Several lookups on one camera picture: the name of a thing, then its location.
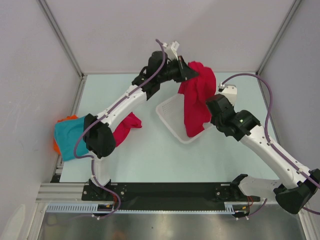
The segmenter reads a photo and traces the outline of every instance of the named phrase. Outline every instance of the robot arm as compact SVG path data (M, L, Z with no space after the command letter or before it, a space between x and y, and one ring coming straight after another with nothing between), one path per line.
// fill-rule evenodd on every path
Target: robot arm
M132 81L132 85L117 101L104 111L98 113L97 116L88 114L84 118L84 129L87 129L97 119L100 119L104 115L106 116L83 137L86 148L95 157L94 173L102 186L105 186L110 181L105 157L109 156L116 148L113 132L122 120L138 105L148 101L160 89L161 83L170 80L181 83L198 76L196 71L188 67L183 57L177 55L178 42L175 41L169 45L163 43L163 47L165 51L165 64L151 81L143 84L160 67L163 61L163 53L161 51L152 53L148 60L148 66L142 68L140 74ZM91 177L91 181L98 186L93 177Z
M234 85L219 86L219 94L206 101L212 115L211 123L226 137L232 136L254 151L279 179L258 179L241 174L231 184L246 196L276 200L286 211L297 214L317 191L316 186L300 172L308 173L308 176L318 183L320 170L311 171L271 138L271 142L299 167L299 171L285 161L267 142L264 127L255 116L246 110L234 111L236 95L237 89Z

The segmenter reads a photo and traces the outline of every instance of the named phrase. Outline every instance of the white basket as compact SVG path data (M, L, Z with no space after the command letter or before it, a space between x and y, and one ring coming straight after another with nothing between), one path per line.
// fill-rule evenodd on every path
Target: white basket
M165 126L180 142L189 144L200 137L205 131L212 128L213 125L210 122L204 123L204 130L202 132L194 137L188 137L184 124L184 100L185 95L177 93L160 103L155 108L155 111Z

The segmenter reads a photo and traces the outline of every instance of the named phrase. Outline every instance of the teal cloth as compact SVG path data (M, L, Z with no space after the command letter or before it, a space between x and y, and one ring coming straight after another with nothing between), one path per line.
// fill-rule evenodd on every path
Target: teal cloth
M85 117L66 120L55 124L54 139L60 149L63 161L75 159L74 148L77 140L84 132L84 124ZM85 141L81 139L81 142L76 149L76 154L78 156L82 156L88 152Z

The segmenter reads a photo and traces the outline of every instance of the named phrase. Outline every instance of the white wall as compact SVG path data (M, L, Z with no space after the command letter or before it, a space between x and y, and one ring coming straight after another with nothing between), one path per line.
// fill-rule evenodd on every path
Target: white wall
M262 73L273 91L280 143L310 169L320 169L319 9L319 0L303 1ZM320 191L310 202L320 212Z
M293 0L47 0L85 73L139 72L155 42L187 62L255 72Z
M0 234L24 204L21 237L55 164L54 124L70 113L79 78L36 0L0 2L0 56Z

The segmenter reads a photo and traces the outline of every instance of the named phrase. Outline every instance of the light blue table surface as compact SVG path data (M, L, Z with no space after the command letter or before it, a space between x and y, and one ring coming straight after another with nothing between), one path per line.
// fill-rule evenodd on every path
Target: light blue table surface
M235 73L215 73L217 84ZM136 74L104 74L87 77L77 116L93 115L109 107L130 86ZM263 124L267 110L258 82L240 76L229 83L238 94L235 110L248 110ZM277 179L276 174L249 148L212 127L189 144L179 142L162 123L156 106L178 92L169 81L133 113L142 128L132 129L125 141L107 157L113 182L229 182L239 174ZM269 133L275 139L269 124ZM91 176L90 159L64 163L60 182L84 183Z

